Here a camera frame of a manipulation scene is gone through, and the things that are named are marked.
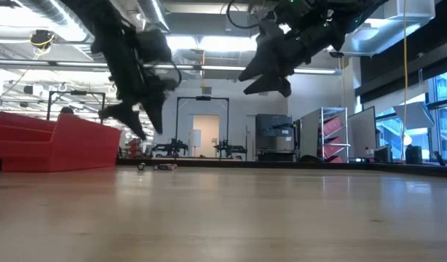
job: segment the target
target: door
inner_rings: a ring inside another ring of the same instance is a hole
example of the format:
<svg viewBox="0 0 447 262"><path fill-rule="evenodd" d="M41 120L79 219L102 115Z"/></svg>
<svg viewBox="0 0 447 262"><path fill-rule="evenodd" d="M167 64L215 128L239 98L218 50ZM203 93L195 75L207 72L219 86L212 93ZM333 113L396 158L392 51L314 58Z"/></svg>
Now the door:
<svg viewBox="0 0 447 262"><path fill-rule="evenodd" d="M218 144L219 128L219 115L194 115L193 130L201 130L201 146L190 148L194 156L217 157L214 146Z"/></svg>

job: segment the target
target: machine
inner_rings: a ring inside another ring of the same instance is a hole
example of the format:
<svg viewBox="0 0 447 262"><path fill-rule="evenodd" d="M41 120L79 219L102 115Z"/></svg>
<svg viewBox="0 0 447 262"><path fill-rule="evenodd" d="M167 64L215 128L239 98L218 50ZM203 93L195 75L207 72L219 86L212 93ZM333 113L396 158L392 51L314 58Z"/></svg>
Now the machine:
<svg viewBox="0 0 447 262"><path fill-rule="evenodd" d="M293 161L293 121L289 115L256 115L256 154L258 161Z"/></svg>
<svg viewBox="0 0 447 262"><path fill-rule="evenodd" d="M246 154L248 152L244 146L233 146L228 140L220 140L214 148L217 149L219 157L223 156L222 151L224 151L227 158L233 158L233 154Z"/></svg>
<svg viewBox="0 0 447 262"><path fill-rule="evenodd" d="M186 151L188 150L188 145L183 143L182 140L176 140L175 138L172 138L170 143L167 144L156 144L151 151L162 151L167 152L167 155L170 157L179 157L180 151L183 149L183 155L186 155ZM163 157L161 154L157 154L156 157Z"/></svg>

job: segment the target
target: black robotic arm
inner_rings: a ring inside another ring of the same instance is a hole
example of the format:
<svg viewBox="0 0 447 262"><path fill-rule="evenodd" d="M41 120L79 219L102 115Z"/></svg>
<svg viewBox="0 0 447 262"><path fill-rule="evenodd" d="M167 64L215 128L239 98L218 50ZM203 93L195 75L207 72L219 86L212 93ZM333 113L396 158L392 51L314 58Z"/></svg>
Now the black robotic arm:
<svg viewBox="0 0 447 262"><path fill-rule="evenodd" d="M255 57L241 73L239 80L260 76L245 94L278 91L291 94L286 79L302 63L332 45L337 51L345 35L353 32L388 0L281 0L259 23ZM283 33L280 24L291 30Z"/></svg>
<svg viewBox="0 0 447 262"><path fill-rule="evenodd" d="M165 36L160 31L137 32L135 26L126 21L109 0L61 1L95 36L91 50L103 54L117 88L117 98L122 101L100 111L100 118L113 117L145 140L146 134L138 112L132 110L132 106L140 103L155 130L162 134L162 106L166 92L174 90L180 80L160 79L143 64L173 63Z"/></svg>

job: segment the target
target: small robot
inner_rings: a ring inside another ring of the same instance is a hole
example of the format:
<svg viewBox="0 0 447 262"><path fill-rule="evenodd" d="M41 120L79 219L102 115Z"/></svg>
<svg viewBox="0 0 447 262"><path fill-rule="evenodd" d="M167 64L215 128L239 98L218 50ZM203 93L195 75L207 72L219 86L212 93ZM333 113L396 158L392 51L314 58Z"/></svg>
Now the small robot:
<svg viewBox="0 0 447 262"><path fill-rule="evenodd" d="M140 163L138 165L138 170L143 171L144 167L146 167L146 163ZM173 171L178 168L177 164L155 164L154 170L170 170Z"/></svg>

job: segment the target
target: wheel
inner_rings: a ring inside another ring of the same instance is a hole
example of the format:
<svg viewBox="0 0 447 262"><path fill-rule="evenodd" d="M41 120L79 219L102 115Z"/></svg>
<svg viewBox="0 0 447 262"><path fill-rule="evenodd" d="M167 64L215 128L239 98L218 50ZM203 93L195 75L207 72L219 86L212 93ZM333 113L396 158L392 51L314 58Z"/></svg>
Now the wheel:
<svg viewBox="0 0 447 262"><path fill-rule="evenodd" d="M146 164L144 164L144 163L140 163L140 164L138 165L138 170L143 171L143 170L144 170L144 167L146 167Z"/></svg>

